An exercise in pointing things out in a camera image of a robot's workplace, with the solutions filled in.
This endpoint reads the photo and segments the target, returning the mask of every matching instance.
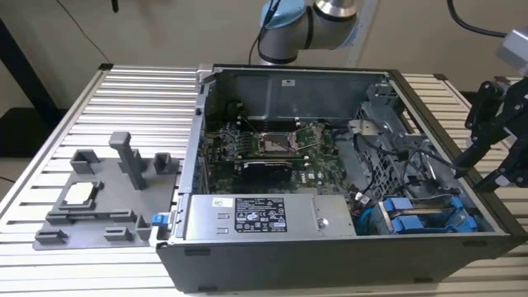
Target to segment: vertical post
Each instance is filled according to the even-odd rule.
[[[122,131],[112,133],[109,147],[117,150],[121,158],[121,169],[130,178],[133,189],[145,189],[146,182],[141,175],[141,164],[137,163],[130,148],[130,133]]]

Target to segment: floor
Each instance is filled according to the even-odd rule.
[[[16,180],[32,159],[0,158],[0,176]],[[13,184],[0,179],[0,200],[8,193]]]

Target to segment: metal panel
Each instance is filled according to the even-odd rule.
[[[145,157],[160,149],[178,158],[185,156],[190,121],[185,121],[186,116],[174,110],[193,106],[196,90],[182,86],[193,84],[194,78],[196,70],[189,68],[114,66],[93,79],[61,123],[61,129],[53,133],[9,195],[0,202],[0,210],[6,210],[0,219],[2,293],[24,297],[182,296],[173,289],[150,247],[37,252],[30,242],[33,231],[58,197],[56,185],[68,176],[68,158],[76,148],[98,150],[113,131],[130,131],[133,146]],[[469,105],[464,98],[448,82],[436,80],[432,75],[405,75],[405,79],[456,144],[464,148],[468,136],[465,116],[449,117],[452,113],[466,113]],[[106,84],[100,88],[106,92],[94,92],[98,84]],[[85,106],[110,107],[113,109],[105,111],[113,113],[92,113],[89,108],[90,113],[82,113]],[[134,114],[134,108],[142,107],[150,108],[150,113]],[[100,153],[112,155],[104,150]],[[506,154],[506,146],[498,144],[477,168],[493,169]],[[528,228],[528,190],[505,187],[496,194]],[[238,292],[238,296],[526,296],[526,278],[528,245],[522,245],[498,259],[473,262],[437,285],[256,291]]]

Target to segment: open computer tower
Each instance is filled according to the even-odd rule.
[[[526,240],[393,70],[216,65],[157,254],[185,292],[440,282]]]

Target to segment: barcode sticker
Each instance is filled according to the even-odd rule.
[[[294,87],[296,80],[294,79],[282,79],[282,87]]]
[[[232,207],[232,198],[213,198],[213,207]]]

